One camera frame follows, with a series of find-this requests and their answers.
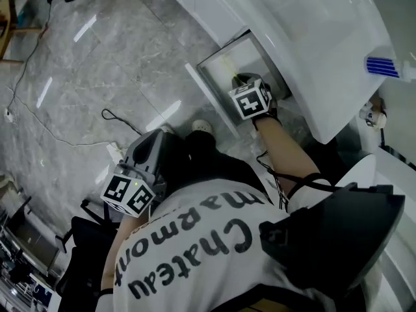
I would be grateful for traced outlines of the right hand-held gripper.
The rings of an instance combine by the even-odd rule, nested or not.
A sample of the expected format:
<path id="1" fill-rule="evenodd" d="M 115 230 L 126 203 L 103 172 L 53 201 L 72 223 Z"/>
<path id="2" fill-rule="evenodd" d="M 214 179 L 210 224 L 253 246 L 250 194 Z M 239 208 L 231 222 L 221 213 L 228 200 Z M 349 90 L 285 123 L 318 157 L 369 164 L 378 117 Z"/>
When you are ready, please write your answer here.
<path id="1" fill-rule="evenodd" d="M 276 102 L 270 86 L 256 73 L 243 73 L 242 80 L 234 75 L 229 96 L 243 120 L 251 120 L 257 129 L 256 121 L 262 118 L 278 119 Z"/>

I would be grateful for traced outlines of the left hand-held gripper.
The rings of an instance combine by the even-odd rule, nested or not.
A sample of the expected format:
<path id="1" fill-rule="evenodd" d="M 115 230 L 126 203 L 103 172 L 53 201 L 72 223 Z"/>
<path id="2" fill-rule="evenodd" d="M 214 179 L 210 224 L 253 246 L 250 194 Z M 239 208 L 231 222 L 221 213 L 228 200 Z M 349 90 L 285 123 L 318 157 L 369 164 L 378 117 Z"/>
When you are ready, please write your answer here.
<path id="1" fill-rule="evenodd" d="M 165 133 L 147 132 L 127 149 L 125 163 L 107 176 L 100 198 L 113 209 L 135 218 L 149 215 L 165 199 L 166 181 L 156 175 L 162 162 Z"/>

